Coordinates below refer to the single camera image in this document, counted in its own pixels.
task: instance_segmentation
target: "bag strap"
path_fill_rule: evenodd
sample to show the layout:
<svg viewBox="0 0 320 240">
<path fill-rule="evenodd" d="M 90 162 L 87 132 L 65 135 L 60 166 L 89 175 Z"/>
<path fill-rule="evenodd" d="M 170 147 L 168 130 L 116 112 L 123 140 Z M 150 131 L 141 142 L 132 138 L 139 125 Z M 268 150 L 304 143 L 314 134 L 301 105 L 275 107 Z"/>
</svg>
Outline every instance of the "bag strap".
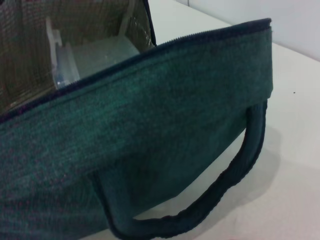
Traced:
<svg viewBox="0 0 320 240">
<path fill-rule="evenodd" d="M 228 168 L 187 209 L 176 216 L 165 216 L 147 220 L 128 217 L 128 197 L 117 197 L 126 191 L 123 171 L 119 167 L 108 168 L 108 172 L 91 176 L 93 188 L 113 234 L 122 240 L 150 240 L 171 238 L 186 233 L 200 224 L 219 203 L 226 191 L 238 184 L 255 164 L 265 137 L 267 102 L 249 107 L 246 111 L 246 131 L 241 149 Z"/>
</svg>

